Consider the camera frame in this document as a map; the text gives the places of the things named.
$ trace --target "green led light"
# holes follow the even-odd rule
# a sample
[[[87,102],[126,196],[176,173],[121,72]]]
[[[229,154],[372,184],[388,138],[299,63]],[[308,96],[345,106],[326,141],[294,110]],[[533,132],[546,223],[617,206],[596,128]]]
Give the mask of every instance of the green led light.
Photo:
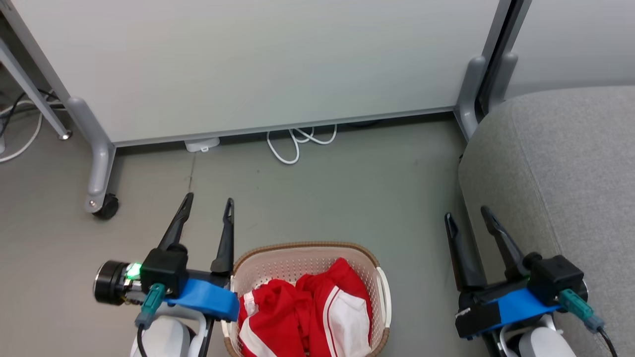
[[[139,279],[141,275],[141,263],[133,263],[128,271],[126,271],[126,278],[131,280]]]

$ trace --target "gray fabric cushion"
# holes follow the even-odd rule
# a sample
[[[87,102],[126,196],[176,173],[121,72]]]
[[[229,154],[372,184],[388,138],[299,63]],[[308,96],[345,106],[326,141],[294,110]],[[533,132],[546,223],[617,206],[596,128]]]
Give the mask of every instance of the gray fabric cushion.
[[[621,356],[635,356],[635,87],[545,91],[509,100],[474,133],[459,181],[490,282],[504,265],[479,209],[524,253],[561,253]],[[571,314],[556,317],[579,357],[609,356]]]

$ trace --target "laundry basket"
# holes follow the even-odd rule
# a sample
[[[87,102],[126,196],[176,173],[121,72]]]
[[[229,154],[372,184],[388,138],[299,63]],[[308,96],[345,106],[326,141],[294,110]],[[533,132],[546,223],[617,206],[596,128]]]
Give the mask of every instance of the laundry basket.
[[[361,245],[341,242],[306,242],[265,246],[244,254],[234,264],[231,290],[239,297],[273,279],[292,284],[304,274],[327,271],[344,258],[366,285],[373,308],[370,323],[371,353],[377,356],[388,340],[391,325],[391,291],[377,258]],[[242,357],[238,325],[222,322],[225,346],[232,357]]]

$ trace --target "caster wheel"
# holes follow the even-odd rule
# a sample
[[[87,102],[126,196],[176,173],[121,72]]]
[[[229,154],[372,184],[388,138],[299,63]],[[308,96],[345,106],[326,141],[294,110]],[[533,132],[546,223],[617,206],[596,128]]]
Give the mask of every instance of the caster wheel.
[[[102,208],[99,211],[93,213],[93,216],[99,219],[109,220],[115,216],[115,213],[117,213],[118,209],[119,200],[112,193],[108,193],[104,197]]]

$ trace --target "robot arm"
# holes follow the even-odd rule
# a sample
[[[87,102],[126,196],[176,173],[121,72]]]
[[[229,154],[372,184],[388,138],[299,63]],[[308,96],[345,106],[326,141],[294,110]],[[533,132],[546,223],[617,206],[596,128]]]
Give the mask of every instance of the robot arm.
[[[151,357],[158,357],[157,353],[169,357],[206,356],[214,322],[238,318],[238,297],[229,291],[234,264],[234,201],[227,200],[217,257],[211,263],[211,271],[206,272],[187,269],[187,249],[180,244],[193,200],[193,193],[185,195],[158,247],[149,252],[143,263],[109,260],[95,277],[93,294],[97,302],[141,305],[135,320],[138,337],[131,356],[144,357],[144,346],[157,351]],[[167,316],[198,321],[198,335]],[[181,333],[186,330],[193,335],[187,345]],[[138,346],[141,335],[145,343]]]
[[[592,333],[600,332],[604,337],[604,322],[586,303],[584,273],[562,255],[543,259],[538,253],[530,253],[523,258],[494,213],[483,206],[481,214],[505,262],[506,281],[485,283],[475,242],[461,236],[447,213],[446,232],[460,292],[455,315],[458,335],[468,340],[484,338],[490,354],[496,357],[574,356],[553,326],[551,316],[559,311],[573,313]],[[516,338],[506,340],[505,336],[514,334]]]

